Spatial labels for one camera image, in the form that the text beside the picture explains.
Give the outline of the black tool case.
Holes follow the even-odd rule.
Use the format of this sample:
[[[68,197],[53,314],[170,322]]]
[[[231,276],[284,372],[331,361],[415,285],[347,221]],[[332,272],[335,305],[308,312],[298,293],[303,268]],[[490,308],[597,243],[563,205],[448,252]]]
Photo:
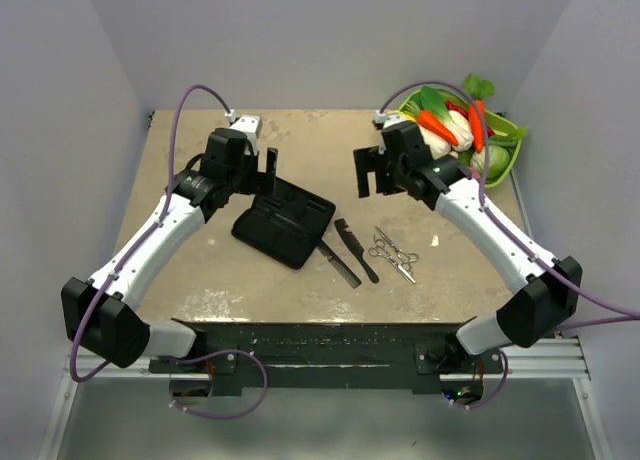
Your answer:
[[[234,238],[294,270],[301,269],[319,245],[336,205],[284,179],[274,190],[254,197],[234,222]]]

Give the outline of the black handled comb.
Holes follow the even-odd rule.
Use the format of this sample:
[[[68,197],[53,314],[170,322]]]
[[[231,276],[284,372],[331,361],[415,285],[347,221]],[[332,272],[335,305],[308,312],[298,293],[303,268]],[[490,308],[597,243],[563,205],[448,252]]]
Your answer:
[[[334,221],[335,229],[347,247],[347,249],[351,252],[351,254],[356,258],[364,272],[366,273],[369,280],[377,284],[380,279],[375,271],[370,267],[370,265],[364,259],[364,248],[361,245],[360,241],[357,239],[356,235],[351,230],[347,221],[344,218],[339,218]]]

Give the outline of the black straight comb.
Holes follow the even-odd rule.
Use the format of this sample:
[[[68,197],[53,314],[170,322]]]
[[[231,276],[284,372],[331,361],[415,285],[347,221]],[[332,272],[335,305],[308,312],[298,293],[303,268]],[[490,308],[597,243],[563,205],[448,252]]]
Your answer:
[[[356,289],[362,284],[361,280],[355,275],[355,273],[323,240],[320,240],[318,242],[317,250],[325,257],[329,264],[350,285],[352,289]]]

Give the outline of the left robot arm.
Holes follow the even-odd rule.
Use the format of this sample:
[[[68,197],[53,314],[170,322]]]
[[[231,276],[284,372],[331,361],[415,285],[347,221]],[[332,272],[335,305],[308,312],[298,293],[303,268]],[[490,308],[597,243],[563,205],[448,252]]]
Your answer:
[[[178,321],[152,322],[137,311],[147,290],[181,245],[224,208],[234,194],[275,186],[278,151],[266,151],[259,171],[257,142],[234,128],[218,128],[206,150],[172,175],[151,216],[106,265],[88,279],[68,280],[61,300],[72,348],[85,348],[124,368],[141,357],[171,357],[185,372],[200,370],[207,348]]]

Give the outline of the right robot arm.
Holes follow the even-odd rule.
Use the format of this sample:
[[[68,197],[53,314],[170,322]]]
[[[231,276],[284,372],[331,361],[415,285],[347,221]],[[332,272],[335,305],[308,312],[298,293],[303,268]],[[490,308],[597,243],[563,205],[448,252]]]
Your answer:
[[[373,173],[377,193],[405,192],[423,202],[472,241],[512,294],[495,312],[446,337],[439,355],[452,370],[469,372],[482,353],[496,347],[530,347],[575,313],[573,288],[582,268],[573,257],[560,260],[530,239],[482,194],[479,181],[455,157],[433,158],[415,123],[387,123],[381,135],[380,145],[353,153],[359,197],[369,196]]]

